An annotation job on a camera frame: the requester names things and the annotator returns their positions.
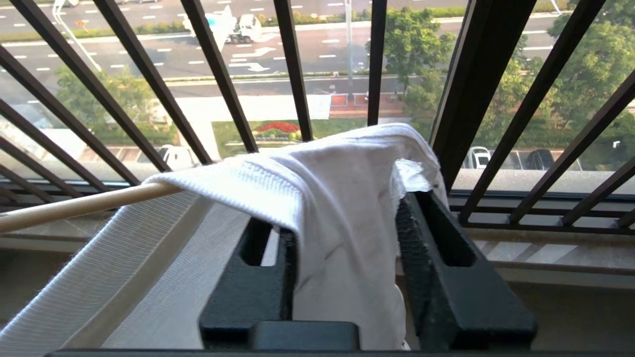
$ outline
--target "road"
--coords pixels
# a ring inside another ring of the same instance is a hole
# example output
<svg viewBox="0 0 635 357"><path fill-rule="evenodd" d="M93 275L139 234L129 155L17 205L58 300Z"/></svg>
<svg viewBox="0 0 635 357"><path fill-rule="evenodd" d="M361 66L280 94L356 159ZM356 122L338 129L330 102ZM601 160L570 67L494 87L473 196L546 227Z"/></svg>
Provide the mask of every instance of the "road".
<svg viewBox="0 0 635 357"><path fill-rule="evenodd" d="M202 0L201 2L207 13L221 11L227 5L231 7L234 15L261 13L271 17L276 13L272 0ZM465 6L466 4L467 0L391 0L388 6L392 8L411 6L415 9L422 9L425 7ZM352 5L356 11L363 11L365 8L371 7L369 0L352 0ZM307 15L314 13L317 16L323 16L344 13L344 0L293 0L292 6L295 11ZM132 26L158 24L160 22L180 22L183 18L179 14L185 13L179 0L162 0L156 3L150 1L143 4L138 4L137 0L130 0L119 7ZM50 5L42 5L41 9L52 22L56 21L51 14L52 7ZM86 27L90 29L106 29L109 27L93 1L81 1L75 8L64 8L61 16L62 20L71 29L81 29L76 23L78 20L82 20ZM63 30L60 24L56 23L56 25L58 25L60 30ZM1 7L0 33L19 32L35 31L12 6Z"/></svg>
<svg viewBox="0 0 635 357"><path fill-rule="evenodd" d="M525 54L528 57L545 58L554 40L546 33L553 23L554 17L531 18L525 33L528 44ZM304 25L298 26L297 38L304 72L346 71L348 69L348 50L343 24ZM353 28L353 64L355 70L368 68L365 44L370 36L369 22L356 22ZM440 32L458 34L460 20L447 20L441 24ZM277 29L268 28L257 43L228 44L224 46L222 55L232 75L275 74L287 72L284 51ZM108 73L121 72L130 67L138 73L130 56L124 51L121 43L114 37L81 40L89 55ZM143 37L142 41L159 73L164 78L210 76L211 71L205 61L197 40L188 34L172 34L154 37ZM35 43L11 43L4 46L26 66L40 82L51 91L57 88L55 70L63 65L50 47L40 41ZM15 80L5 72L0 73L4 83ZM11 102L24 102L25 96L13 85L3 86L3 98L11 98ZM262 88L261 95L278 94L272 88Z"/></svg>

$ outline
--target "fabric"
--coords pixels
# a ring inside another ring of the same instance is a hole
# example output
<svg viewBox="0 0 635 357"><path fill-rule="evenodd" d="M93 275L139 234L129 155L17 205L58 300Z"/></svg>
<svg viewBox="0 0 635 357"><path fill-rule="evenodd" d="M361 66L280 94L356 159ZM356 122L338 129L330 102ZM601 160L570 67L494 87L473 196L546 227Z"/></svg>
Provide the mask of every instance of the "fabric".
<svg viewBox="0 0 635 357"><path fill-rule="evenodd" d="M395 169L401 159L405 169ZM187 191L118 211L0 332L0 355L201 348L198 314L250 216L298 236L294 320L351 321L363 349L401 347L396 202L424 187L445 200L438 162L410 126L353 130L146 182L157 181Z"/></svg>

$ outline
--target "pole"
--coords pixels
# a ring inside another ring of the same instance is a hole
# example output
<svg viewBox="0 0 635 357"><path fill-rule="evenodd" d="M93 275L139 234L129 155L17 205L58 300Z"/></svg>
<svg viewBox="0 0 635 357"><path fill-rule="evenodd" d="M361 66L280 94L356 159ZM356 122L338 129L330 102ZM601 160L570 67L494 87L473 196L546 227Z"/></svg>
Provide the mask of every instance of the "pole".
<svg viewBox="0 0 635 357"><path fill-rule="evenodd" d="M344 0L346 6L346 43L349 48L349 100L354 100L353 97L353 30L351 26L352 22L352 0Z"/></svg>
<svg viewBox="0 0 635 357"><path fill-rule="evenodd" d="M75 34L73 33L73 31L68 27L68 25L66 25L66 23L62 20L62 16L60 15L60 10L62 9L62 5L64 4L64 1L55 1L55 3L53 3L53 18L60 24L62 25L62 27L66 30L66 33L69 35L70 39L73 40L73 42L75 42L77 44L77 46L79 47L79 49L86 55L86 57L88 57L88 60L90 61L90 63L93 64L93 66L95 66L95 69L98 72L102 71L102 67L99 66L97 64L97 62L95 62L95 60L93 59L93 57L91 57L88 52L86 51L86 48L84 48L84 45L82 45L78 40L77 37L75 37Z"/></svg>

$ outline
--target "wooden rod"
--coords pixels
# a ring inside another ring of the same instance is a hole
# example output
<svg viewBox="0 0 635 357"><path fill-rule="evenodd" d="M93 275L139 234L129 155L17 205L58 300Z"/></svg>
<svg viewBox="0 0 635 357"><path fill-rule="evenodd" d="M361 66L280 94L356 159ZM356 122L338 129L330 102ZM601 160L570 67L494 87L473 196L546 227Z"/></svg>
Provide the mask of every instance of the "wooden rod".
<svg viewBox="0 0 635 357"><path fill-rule="evenodd" d="M17 231L55 220L106 211L180 191L180 188L173 185L164 182L153 182L127 189L4 212L0 213L0 232Z"/></svg>

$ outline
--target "truck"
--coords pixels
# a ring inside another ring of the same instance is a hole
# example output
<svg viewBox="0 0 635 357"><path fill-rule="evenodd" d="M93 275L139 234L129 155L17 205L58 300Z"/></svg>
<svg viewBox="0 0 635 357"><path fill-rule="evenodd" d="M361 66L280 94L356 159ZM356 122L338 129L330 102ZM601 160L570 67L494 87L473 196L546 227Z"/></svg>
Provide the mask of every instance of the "truck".
<svg viewBox="0 0 635 357"><path fill-rule="evenodd" d="M254 14L245 14L236 18L232 16L229 5L221 13L206 13L205 18L219 48L222 48L221 39L225 43L251 43L262 33L262 25ZM183 20L183 26L190 31L192 37L196 37L192 23L187 17Z"/></svg>

